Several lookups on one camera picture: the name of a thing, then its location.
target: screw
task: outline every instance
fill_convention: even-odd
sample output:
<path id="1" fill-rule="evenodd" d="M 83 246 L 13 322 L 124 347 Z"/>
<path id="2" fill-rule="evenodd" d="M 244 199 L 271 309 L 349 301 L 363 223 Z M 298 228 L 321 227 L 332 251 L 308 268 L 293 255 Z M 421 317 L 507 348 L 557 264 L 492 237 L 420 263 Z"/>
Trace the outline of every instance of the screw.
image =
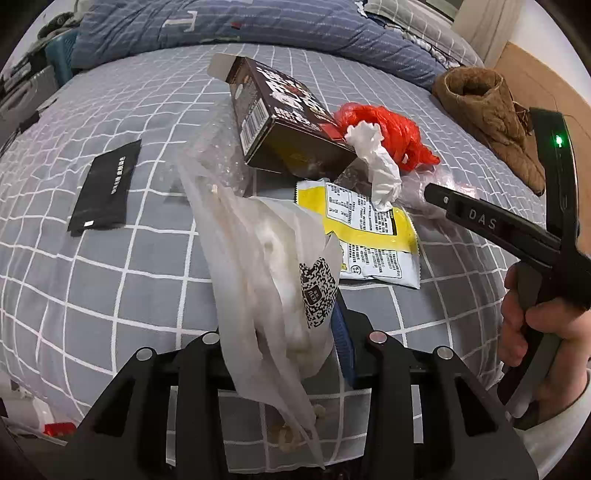
<path id="1" fill-rule="evenodd" d="M 369 339 L 373 343 L 385 343 L 388 340 L 388 336 L 380 330 L 374 330 L 369 334 Z"/>
<path id="2" fill-rule="evenodd" d="M 135 357 L 140 362 L 150 360 L 152 358 L 152 350 L 150 348 L 142 348 L 141 350 L 138 350 L 138 353 L 135 354 Z"/>
<path id="3" fill-rule="evenodd" d="M 451 360 L 453 358 L 453 350 L 446 346 L 441 346 L 437 349 L 437 355 L 444 360 Z"/>
<path id="4" fill-rule="evenodd" d="M 216 332 L 209 332 L 201 337 L 201 341 L 205 345 L 215 345 L 220 341 L 220 336 Z"/>

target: qr code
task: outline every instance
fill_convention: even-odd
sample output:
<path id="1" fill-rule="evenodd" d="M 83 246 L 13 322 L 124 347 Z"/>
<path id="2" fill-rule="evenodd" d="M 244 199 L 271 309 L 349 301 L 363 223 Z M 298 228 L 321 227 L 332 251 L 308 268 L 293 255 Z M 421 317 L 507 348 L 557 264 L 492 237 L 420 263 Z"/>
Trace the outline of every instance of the qr code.
<path id="1" fill-rule="evenodd" d="M 322 325 L 335 306 L 336 282 L 326 260 L 320 257 L 311 268 L 300 264 L 301 292 L 308 328 Z"/>

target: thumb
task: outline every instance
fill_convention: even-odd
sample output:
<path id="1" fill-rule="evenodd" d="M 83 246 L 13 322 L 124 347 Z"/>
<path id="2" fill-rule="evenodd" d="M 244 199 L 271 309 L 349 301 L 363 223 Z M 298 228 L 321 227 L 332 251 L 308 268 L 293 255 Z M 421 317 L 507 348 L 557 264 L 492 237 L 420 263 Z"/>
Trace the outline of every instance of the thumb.
<path id="1" fill-rule="evenodd" d="M 565 340 L 589 335 L 588 322 L 580 322 L 583 310 L 558 297 L 537 304 L 525 312 L 525 321 L 534 330 L 555 333 Z"/>

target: gray plaid bedsheet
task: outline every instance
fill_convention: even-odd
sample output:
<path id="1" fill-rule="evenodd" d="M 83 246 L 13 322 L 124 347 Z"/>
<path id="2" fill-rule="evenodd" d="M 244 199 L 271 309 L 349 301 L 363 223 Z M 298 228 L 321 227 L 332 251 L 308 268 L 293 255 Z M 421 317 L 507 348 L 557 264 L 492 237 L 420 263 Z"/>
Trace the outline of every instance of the gray plaid bedsheet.
<path id="1" fill-rule="evenodd" d="M 39 123 L 0 161 L 0 367 L 80 420 L 136 349 L 187 345 L 216 327 L 207 265 L 174 167 L 209 109 L 228 94 L 206 74 L 214 52 L 241 53 L 304 82 L 335 111 L 346 101 L 383 104 L 415 120 L 425 143 L 457 181 L 481 198 L 542 222 L 544 208 L 487 148 L 437 106 L 428 91 L 328 54 L 252 44 L 153 51 L 76 76 Z M 142 139 L 127 225 L 66 232 L 86 172 L 100 153 Z M 290 197 L 292 185 L 257 174 L 254 193 Z M 421 288 L 341 285 L 348 307 L 404 345 L 449 345 L 484 383 L 496 375 L 502 286 L 514 258 L 446 221 L 413 216 L 420 237 Z M 326 408 L 318 430 L 327 462 L 363 452 L 369 391 L 351 391 L 331 356 L 305 381 Z M 174 400 L 169 447 L 174 461 Z M 307 447 L 283 454 L 272 408 L 220 393 L 228 466 L 238 472 L 311 462 Z M 420 437 L 420 409 L 415 412 Z"/>

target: red plastic bag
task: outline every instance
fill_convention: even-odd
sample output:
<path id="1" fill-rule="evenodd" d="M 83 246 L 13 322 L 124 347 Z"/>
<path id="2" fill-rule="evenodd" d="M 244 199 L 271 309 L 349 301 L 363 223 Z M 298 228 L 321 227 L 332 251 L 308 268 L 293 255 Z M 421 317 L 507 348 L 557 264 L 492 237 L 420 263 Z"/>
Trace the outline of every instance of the red plastic bag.
<path id="1" fill-rule="evenodd" d="M 361 120 L 378 124 L 382 130 L 382 146 L 402 171 L 411 171 L 420 163 L 437 165 L 440 160 L 421 143 L 421 132 L 412 120 L 391 112 L 383 106 L 346 103 L 335 113 L 341 133 L 347 133 L 349 125 L 357 125 Z"/>

